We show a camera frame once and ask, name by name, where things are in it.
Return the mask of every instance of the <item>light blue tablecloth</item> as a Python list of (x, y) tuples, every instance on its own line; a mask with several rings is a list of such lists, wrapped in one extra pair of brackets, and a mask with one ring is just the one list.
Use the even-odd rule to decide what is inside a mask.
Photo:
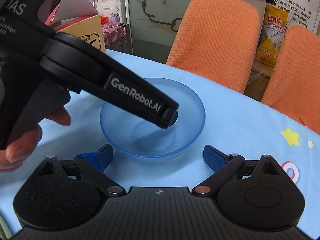
[[(165, 164), (140, 163), (116, 153), (105, 172), (111, 179), (127, 190), (130, 186), (188, 186), (192, 189), (212, 174), (202, 157), (207, 144), (227, 155), (239, 153), (246, 159), (259, 160), (263, 154), (271, 154), (280, 164), (292, 162), (297, 166), (297, 186), (306, 200), (299, 228), (312, 238), (320, 236), (319, 135), (251, 98), (202, 77), (115, 51), (108, 50), (108, 54), (144, 78), (163, 77), (187, 85), (198, 94), (206, 110), (204, 129), (185, 153)], [(72, 93), (66, 106), (72, 125), (62, 127), (43, 120), (43, 138), (32, 156), (17, 171), (0, 174), (0, 213), (13, 233), (20, 230), (20, 225), (12, 200), (45, 156), (53, 154), (60, 159), (72, 159), (78, 153), (95, 151), (107, 143), (99, 123), (102, 105), (102, 100), (86, 92)], [(292, 140), (287, 141), (282, 134), (286, 128), (290, 130), (283, 134), (291, 135)]]

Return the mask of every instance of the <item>poster with chinese text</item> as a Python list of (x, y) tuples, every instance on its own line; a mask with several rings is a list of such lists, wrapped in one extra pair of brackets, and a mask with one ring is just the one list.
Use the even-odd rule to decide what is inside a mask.
[(300, 25), (319, 35), (320, 0), (274, 0), (278, 8), (290, 12), (289, 27)]

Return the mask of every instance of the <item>orange chair backrest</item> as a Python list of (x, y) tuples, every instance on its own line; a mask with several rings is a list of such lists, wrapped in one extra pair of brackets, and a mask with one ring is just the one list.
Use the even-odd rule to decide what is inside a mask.
[(320, 38), (300, 26), (283, 40), (262, 103), (320, 133)]
[(261, 17), (240, 0), (192, 0), (167, 60), (244, 93), (261, 30)]

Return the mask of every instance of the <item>bowl rim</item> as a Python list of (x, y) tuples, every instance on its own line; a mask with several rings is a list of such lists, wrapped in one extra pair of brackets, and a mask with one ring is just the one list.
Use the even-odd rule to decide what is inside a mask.
[(111, 104), (108, 103), (108, 102), (105, 102), (101, 108), (101, 112), (100, 112), (100, 127), (101, 127), (101, 130), (102, 130), (102, 133), (103, 135), (106, 137), (106, 139), (108, 140), (108, 142), (113, 145), (116, 149), (120, 150), (121, 152), (123, 153), (126, 153), (128, 155), (131, 155), (133, 157), (137, 157), (137, 158), (143, 158), (143, 159), (157, 159), (157, 158), (164, 158), (164, 157), (168, 157), (168, 156), (172, 156), (172, 155), (175, 155), (183, 150), (185, 150), (186, 148), (188, 148), (191, 144), (194, 143), (194, 141), (199, 137), (199, 135), (201, 134), (203, 128), (204, 128), (204, 124), (205, 124), (205, 119), (206, 119), (206, 114), (205, 114), (205, 108), (204, 108), (204, 104), (201, 100), (201, 98), (197, 95), (197, 93), (195, 93), (191, 88), (189, 88), (188, 86), (186, 86), (185, 84), (182, 84), (176, 80), (172, 80), (172, 79), (169, 79), (169, 78), (160, 78), (160, 77), (149, 77), (149, 78), (144, 78), (146, 81), (150, 80), (150, 79), (165, 79), (167, 81), (171, 81), (171, 82), (175, 82), (175, 83), (178, 83), (186, 88), (188, 88), (192, 93), (194, 93), (194, 95), (196, 96), (196, 98), (199, 100), (200, 104), (199, 104), (199, 107), (202, 109), (202, 113), (204, 115), (204, 118), (203, 118), (203, 122), (200, 126), (200, 129), (198, 131), (198, 133), (192, 138), (192, 140), (190, 140), (186, 145), (184, 145), (183, 147), (180, 147), (179, 149), (177, 150), (174, 150), (172, 152), (169, 152), (167, 154), (161, 154), (161, 155), (155, 155), (155, 156), (142, 156), (142, 155), (137, 155), (137, 154), (134, 154), (134, 153), (131, 153), (127, 150), (124, 150), (122, 149), (121, 147), (117, 146), (115, 143), (112, 142), (112, 140), (109, 138), (109, 136), (107, 135), (107, 133), (105, 132), (105, 129), (103, 128), (103, 125), (102, 125), (102, 113), (104, 112), (104, 109), (108, 106), (110, 106)]

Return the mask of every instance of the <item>hand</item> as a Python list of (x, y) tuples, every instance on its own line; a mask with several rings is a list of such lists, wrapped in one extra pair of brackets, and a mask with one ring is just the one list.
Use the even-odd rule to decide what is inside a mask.
[[(47, 119), (61, 125), (71, 124), (71, 117), (64, 107), (54, 111)], [(14, 171), (21, 167), (25, 159), (35, 150), (41, 138), (42, 129), (40, 125), (37, 125), (12, 142), (6, 150), (0, 151), (0, 172)]]

